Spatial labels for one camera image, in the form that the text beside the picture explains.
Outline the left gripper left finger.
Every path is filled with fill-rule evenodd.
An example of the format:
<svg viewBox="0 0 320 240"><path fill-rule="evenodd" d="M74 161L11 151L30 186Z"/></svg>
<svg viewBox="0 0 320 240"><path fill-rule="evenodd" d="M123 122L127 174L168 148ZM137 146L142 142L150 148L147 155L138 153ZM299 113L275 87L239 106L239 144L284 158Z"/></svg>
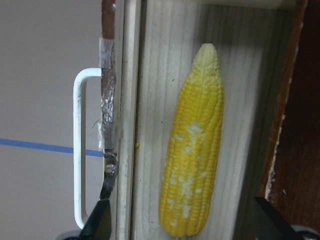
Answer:
<svg viewBox="0 0 320 240"><path fill-rule="evenodd" d="M80 232L80 240L109 240L112 233L111 205L108 199L99 200Z"/></svg>

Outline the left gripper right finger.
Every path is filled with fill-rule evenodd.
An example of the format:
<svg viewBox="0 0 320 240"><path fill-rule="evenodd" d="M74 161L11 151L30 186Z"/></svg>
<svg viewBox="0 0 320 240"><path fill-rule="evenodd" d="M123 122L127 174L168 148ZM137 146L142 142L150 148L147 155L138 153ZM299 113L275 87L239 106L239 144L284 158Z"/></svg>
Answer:
<svg viewBox="0 0 320 240"><path fill-rule="evenodd" d="M300 235L263 197L254 198L253 233L258 240L300 239Z"/></svg>

